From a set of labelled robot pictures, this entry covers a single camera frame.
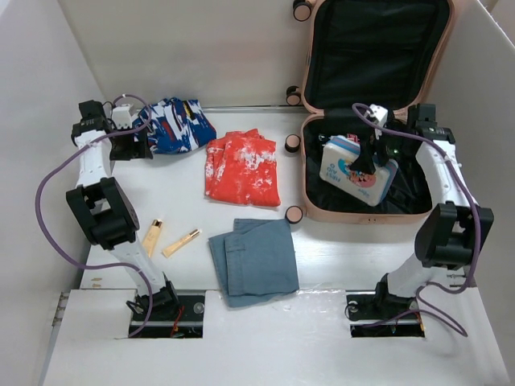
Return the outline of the cola bottle red cap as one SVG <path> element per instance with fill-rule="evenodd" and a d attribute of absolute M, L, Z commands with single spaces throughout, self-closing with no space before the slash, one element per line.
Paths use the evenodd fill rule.
<path fill-rule="evenodd" d="M 347 139 L 347 140 L 349 140 L 351 142 L 355 142 L 355 143 L 360 142 L 359 138 L 355 134 L 352 134 L 352 133 L 348 133 L 345 135 L 328 135 L 328 134 L 321 133 L 318 135 L 318 140 L 321 143 L 329 142 L 334 138 Z"/>

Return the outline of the white first aid tin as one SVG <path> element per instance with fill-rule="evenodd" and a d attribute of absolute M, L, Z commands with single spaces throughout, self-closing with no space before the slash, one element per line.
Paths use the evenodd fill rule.
<path fill-rule="evenodd" d="M 357 142 L 343 136 L 331 137 L 323 145 L 319 176 L 323 181 L 375 207 L 385 199 L 398 172 L 398 163 L 389 160 L 384 166 L 379 166 L 376 163 L 377 157 L 373 156 L 375 172 L 369 175 L 350 169 L 359 155 L 360 146 Z"/>

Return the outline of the large cream cosmetic tube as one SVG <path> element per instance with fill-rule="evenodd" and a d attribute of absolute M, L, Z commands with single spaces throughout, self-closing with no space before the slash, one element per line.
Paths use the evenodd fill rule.
<path fill-rule="evenodd" d="M 154 219 L 148 228 L 148 231 L 143 238 L 142 246 L 146 251 L 148 257 L 152 257 L 155 246 L 159 240 L 163 228 L 163 221 L 161 219 Z"/>

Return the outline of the small cream cosmetic tube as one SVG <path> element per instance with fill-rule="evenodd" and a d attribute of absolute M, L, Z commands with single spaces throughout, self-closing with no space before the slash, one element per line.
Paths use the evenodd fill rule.
<path fill-rule="evenodd" d="M 193 231 L 189 232 L 187 235 L 185 235 L 182 238 L 180 238 L 179 240 L 177 240 L 175 243 L 164 248 L 161 251 L 162 255 L 166 258 L 170 258 L 174 253 L 176 253 L 182 247 L 184 247 L 185 245 L 189 244 L 192 240 L 194 240 L 200 233 L 201 233 L 200 229 L 194 229 Z"/>

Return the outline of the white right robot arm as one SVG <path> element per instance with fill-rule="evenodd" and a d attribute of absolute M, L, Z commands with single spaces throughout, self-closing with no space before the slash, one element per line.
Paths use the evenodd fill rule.
<path fill-rule="evenodd" d="M 413 254 L 356 302 L 356 316 L 379 323 L 418 313 L 427 287 L 461 294 L 470 285 L 480 251 L 492 227 L 491 209 L 481 207 L 467 189 L 455 157 L 450 129 L 435 121 L 435 106 L 412 105 L 407 127 L 388 129 L 387 109 L 355 103 L 353 112 L 375 130 L 377 139 L 402 139 L 402 153 L 415 156 L 426 176 L 434 207 L 414 239 Z"/>

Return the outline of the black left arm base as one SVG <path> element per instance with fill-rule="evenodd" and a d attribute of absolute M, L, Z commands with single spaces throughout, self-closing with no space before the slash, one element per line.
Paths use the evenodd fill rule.
<path fill-rule="evenodd" d="M 135 339 L 201 339 L 204 329 L 205 292 L 179 292 L 175 310 L 153 311 Z"/>

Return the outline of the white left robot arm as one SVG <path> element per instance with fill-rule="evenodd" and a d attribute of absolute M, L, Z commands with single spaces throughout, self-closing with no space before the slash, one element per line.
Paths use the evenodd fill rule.
<path fill-rule="evenodd" d="M 81 119 L 72 127 L 72 142 L 80 150 L 79 178 L 66 201 L 86 239 L 116 258 L 130 275 L 137 293 L 127 306 L 154 320 L 176 317 L 181 303 L 171 281 L 150 259 L 138 238 L 138 215 L 112 175 L 115 161 L 151 158 L 145 129 L 132 133 L 130 107 L 107 116 L 101 102 L 79 104 Z"/>

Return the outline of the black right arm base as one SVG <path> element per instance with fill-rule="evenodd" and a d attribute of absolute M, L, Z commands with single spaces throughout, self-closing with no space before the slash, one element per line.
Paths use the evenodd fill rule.
<path fill-rule="evenodd" d="M 373 290 L 348 291 L 345 315 L 352 338 L 424 338 L 419 313 L 400 314 L 418 308 L 414 298 L 379 300 Z"/>

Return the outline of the blue white patterned garment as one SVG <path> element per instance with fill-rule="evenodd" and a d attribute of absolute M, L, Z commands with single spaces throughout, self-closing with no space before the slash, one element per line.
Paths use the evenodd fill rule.
<path fill-rule="evenodd" d="M 185 154 L 217 138 L 197 99 L 165 98 L 151 110 L 147 143 L 152 154 Z"/>

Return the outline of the pink hard-shell suitcase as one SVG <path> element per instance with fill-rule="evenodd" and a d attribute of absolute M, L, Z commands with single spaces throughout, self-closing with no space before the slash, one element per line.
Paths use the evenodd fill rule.
<path fill-rule="evenodd" d="M 308 111 L 300 132 L 303 199 L 317 221 L 409 224 L 432 208 L 426 176 L 406 155 L 385 199 L 375 207 L 319 176 L 323 145 L 318 135 L 345 135 L 355 120 L 352 105 L 389 110 L 388 129 L 406 129 L 412 105 L 421 104 L 443 54 L 454 18 L 451 1 L 296 1 L 296 20 L 309 22 L 307 66 L 286 100 Z"/>

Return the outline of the red white patterned garment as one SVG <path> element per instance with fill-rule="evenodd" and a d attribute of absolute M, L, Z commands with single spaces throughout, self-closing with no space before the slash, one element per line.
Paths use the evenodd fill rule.
<path fill-rule="evenodd" d="M 232 131 L 206 147 L 204 194 L 238 205 L 278 207 L 276 142 L 257 129 Z"/>

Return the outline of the folded blue denim shorts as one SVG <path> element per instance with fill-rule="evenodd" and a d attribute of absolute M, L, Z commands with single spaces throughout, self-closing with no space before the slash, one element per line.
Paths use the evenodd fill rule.
<path fill-rule="evenodd" d="M 208 239 L 216 276 L 230 308 L 243 308 L 299 290 L 287 220 L 235 219 L 233 230 Z"/>

